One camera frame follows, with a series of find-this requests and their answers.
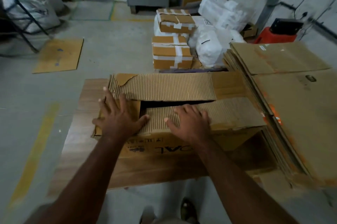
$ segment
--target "concrete floor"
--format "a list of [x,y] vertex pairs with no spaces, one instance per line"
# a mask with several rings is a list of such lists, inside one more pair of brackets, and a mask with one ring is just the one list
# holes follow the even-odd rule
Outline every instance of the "concrete floor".
[[[69,3],[72,12],[81,4]],[[88,12],[95,13],[96,3],[87,1]],[[48,184],[77,106],[83,82],[88,78],[107,78],[111,73],[152,73],[151,37],[153,16],[143,21],[130,14],[125,3],[115,3],[118,12],[110,18],[66,22],[52,33],[56,38],[84,38],[77,70],[32,74],[37,55],[19,38],[0,43],[0,220],[22,223],[48,199]],[[46,41],[42,34],[29,37],[36,47]],[[59,103],[60,110],[41,156],[27,194],[9,206],[11,196],[37,138],[48,107]],[[301,223],[337,223],[337,191],[291,189],[282,177],[265,175],[263,187]],[[152,205],[157,216],[178,215],[184,196],[196,201],[201,223],[230,223],[209,178],[186,180],[125,189],[110,190],[98,223],[138,223],[144,207]]]

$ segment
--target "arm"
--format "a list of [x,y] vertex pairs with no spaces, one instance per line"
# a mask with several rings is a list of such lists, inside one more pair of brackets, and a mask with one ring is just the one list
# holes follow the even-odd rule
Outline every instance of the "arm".
[[103,136],[62,191],[58,199],[42,215],[38,223],[96,223],[118,155],[125,141],[148,121],[142,116],[134,122],[128,112],[124,94],[120,109],[111,92],[103,88],[107,105],[99,100],[104,119],[94,119]]
[[297,223],[211,139],[207,112],[200,113],[191,105],[176,107],[175,111],[180,127],[166,118],[167,126],[197,152],[232,223]]

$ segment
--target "finger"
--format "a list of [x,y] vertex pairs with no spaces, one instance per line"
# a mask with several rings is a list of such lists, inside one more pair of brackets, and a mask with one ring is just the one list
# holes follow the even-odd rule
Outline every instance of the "finger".
[[174,108],[174,112],[178,114],[178,116],[186,114],[185,109],[183,108],[183,106],[177,106]]
[[189,105],[189,104],[183,105],[183,108],[185,109],[186,113],[192,113],[192,112],[194,112],[192,106]]
[[102,128],[102,126],[103,126],[103,121],[104,121],[103,118],[94,118],[94,119],[92,120],[92,123],[93,123],[95,126],[98,126],[98,127]]
[[150,119],[149,115],[141,116],[141,118],[138,119],[138,121],[136,122],[138,130],[140,130],[149,121],[149,119]]
[[201,113],[200,113],[200,111],[198,110],[198,108],[196,107],[196,105],[192,105],[192,109],[193,109],[193,111],[194,111],[196,114],[198,114],[198,115],[201,116]]
[[171,130],[171,132],[174,135],[177,135],[177,132],[179,131],[179,128],[176,127],[176,125],[173,123],[173,121],[171,119],[169,119],[168,117],[164,118],[164,121],[165,121],[166,125],[169,127],[169,129]]
[[99,103],[99,108],[101,109],[103,116],[107,117],[109,115],[107,105],[101,99],[98,99],[98,103]]
[[106,104],[109,106],[112,113],[116,113],[119,109],[117,107],[115,98],[112,96],[112,93],[106,87],[103,87],[103,91],[105,92],[105,96],[107,98],[107,100],[105,101]]
[[201,116],[203,117],[203,120],[206,121],[208,124],[211,123],[211,119],[209,118],[207,111],[201,111]]
[[119,95],[119,105],[121,107],[121,111],[128,111],[127,100],[125,94]]

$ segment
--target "hand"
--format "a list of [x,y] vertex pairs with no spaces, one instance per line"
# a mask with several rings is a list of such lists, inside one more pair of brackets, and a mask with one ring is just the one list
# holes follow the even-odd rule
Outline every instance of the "hand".
[[193,147],[210,138],[211,129],[207,111],[200,112],[196,106],[189,104],[175,107],[174,111],[179,116],[180,127],[176,127],[169,118],[165,118],[164,121],[175,136]]
[[125,94],[120,94],[118,108],[111,92],[103,87],[106,101],[99,99],[99,106],[103,113],[103,118],[95,118],[92,123],[102,129],[102,136],[111,140],[125,142],[132,135],[137,133],[150,119],[149,115],[142,116],[136,122],[132,120],[129,113]]

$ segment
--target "forearm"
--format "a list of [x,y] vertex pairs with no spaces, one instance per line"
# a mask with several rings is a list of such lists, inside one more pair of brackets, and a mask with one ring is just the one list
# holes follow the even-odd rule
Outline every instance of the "forearm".
[[101,138],[39,223],[96,223],[123,140]]
[[213,141],[195,145],[233,224],[297,223]]

